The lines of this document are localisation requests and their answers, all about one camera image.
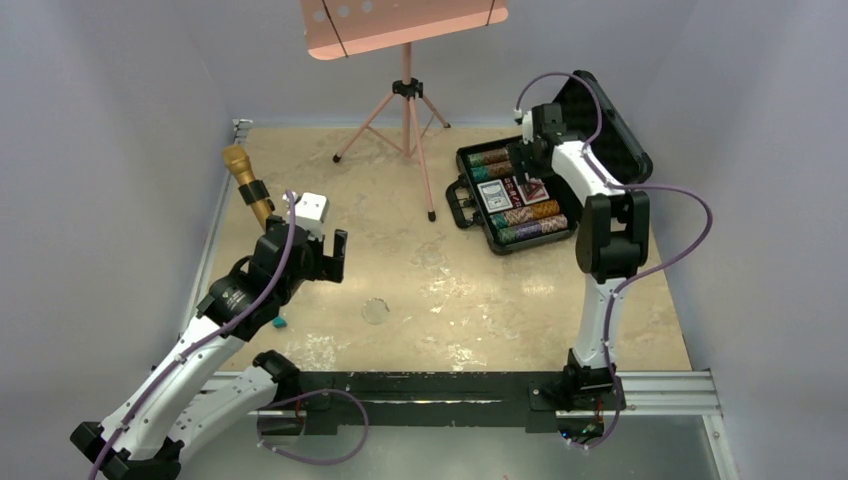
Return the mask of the red playing card deck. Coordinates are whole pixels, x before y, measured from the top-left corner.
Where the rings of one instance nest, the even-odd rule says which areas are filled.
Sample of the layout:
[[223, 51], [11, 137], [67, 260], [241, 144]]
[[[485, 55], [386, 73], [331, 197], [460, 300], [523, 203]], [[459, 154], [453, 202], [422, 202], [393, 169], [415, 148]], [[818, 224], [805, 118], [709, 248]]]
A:
[[544, 183], [537, 179], [527, 179], [524, 183], [519, 183], [517, 190], [524, 205], [533, 205], [550, 199]]

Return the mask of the blue playing card deck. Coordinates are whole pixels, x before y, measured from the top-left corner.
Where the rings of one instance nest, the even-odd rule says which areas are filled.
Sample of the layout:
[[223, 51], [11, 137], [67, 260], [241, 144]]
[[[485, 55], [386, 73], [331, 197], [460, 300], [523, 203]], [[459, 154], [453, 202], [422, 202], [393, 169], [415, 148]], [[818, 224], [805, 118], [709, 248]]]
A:
[[512, 199], [501, 179], [479, 183], [477, 189], [487, 213], [494, 214], [513, 208]]

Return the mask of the clear round disc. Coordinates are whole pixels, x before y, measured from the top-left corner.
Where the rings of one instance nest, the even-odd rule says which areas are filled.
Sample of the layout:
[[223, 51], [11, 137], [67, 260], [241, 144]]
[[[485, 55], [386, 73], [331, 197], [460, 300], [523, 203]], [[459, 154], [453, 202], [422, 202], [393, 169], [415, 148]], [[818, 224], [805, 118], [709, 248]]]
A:
[[389, 320], [391, 311], [383, 299], [371, 298], [363, 304], [361, 315], [366, 323], [379, 325]]

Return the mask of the black poker case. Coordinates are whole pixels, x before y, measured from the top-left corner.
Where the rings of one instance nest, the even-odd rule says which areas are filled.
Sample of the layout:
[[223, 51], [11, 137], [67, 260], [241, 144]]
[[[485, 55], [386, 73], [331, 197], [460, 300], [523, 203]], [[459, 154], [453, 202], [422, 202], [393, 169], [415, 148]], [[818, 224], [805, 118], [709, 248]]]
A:
[[[563, 84], [553, 101], [563, 107], [563, 117], [567, 124], [567, 132], [577, 137], [582, 144], [601, 126], [600, 135], [591, 143], [591, 149], [596, 158], [613, 177], [620, 183], [642, 183], [650, 178], [653, 172], [653, 162], [648, 153], [619, 115], [618, 110], [600, 87], [595, 76], [585, 70], [575, 70], [575, 79], [568, 79]], [[489, 249], [496, 255], [509, 255], [547, 243], [565, 240], [571, 237], [579, 226], [582, 204], [561, 178], [548, 177], [541, 179], [550, 194], [549, 200], [555, 200], [561, 207], [561, 213], [568, 220], [568, 228], [541, 237], [502, 244], [497, 238], [498, 228], [491, 222], [491, 215], [484, 209], [477, 189], [479, 183], [471, 178], [471, 166], [467, 155], [500, 147], [506, 147], [520, 141], [519, 135], [506, 137], [476, 145], [461, 147], [456, 153], [456, 165], [459, 176], [446, 190], [446, 199], [456, 226], [467, 229], [480, 226], [486, 236]], [[518, 190], [519, 184], [514, 174], [500, 178], [509, 193], [513, 208], [524, 205]]]

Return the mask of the triangular all-in button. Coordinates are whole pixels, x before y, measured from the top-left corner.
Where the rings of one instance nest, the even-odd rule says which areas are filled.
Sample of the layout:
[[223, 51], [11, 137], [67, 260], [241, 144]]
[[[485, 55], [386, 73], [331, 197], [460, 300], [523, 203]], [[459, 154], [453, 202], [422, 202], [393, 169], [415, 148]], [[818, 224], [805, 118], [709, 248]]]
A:
[[517, 185], [519, 194], [525, 204], [531, 204], [535, 202], [537, 197], [537, 192], [539, 190], [539, 185], [533, 181], [527, 181], [523, 184], [519, 183]]

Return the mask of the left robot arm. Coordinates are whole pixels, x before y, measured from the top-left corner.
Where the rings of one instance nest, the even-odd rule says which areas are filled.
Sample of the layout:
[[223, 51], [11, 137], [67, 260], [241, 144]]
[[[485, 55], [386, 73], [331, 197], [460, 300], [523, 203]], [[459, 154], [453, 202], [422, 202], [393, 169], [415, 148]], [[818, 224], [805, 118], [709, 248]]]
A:
[[143, 384], [103, 420], [80, 423], [72, 444], [90, 461], [89, 478], [175, 479], [212, 437], [239, 416], [284, 409], [308, 397], [300, 369], [269, 350], [227, 386], [205, 398], [201, 388], [305, 282], [339, 283], [348, 234], [336, 230], [324, 252], [320, 226], [272, 215], [252, 254], [211, 284], [174, 347]]

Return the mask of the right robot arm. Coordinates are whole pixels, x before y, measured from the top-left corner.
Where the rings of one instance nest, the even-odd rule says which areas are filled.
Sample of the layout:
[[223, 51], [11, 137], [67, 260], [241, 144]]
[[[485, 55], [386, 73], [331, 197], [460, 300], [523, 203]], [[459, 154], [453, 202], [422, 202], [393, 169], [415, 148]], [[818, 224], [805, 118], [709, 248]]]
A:
[[568, 131], [561, 105], [515, 108], [514, 117], [522, 138], [510, 158], [519, 179], [559, 178], [581, 205], [575, 243], [585, 275], [581, 323], [561, 378], [539, 392], [584, 407], [615, 387], [620, 308], [648, 256], [649, 199], [615, 181], [590, 141]]

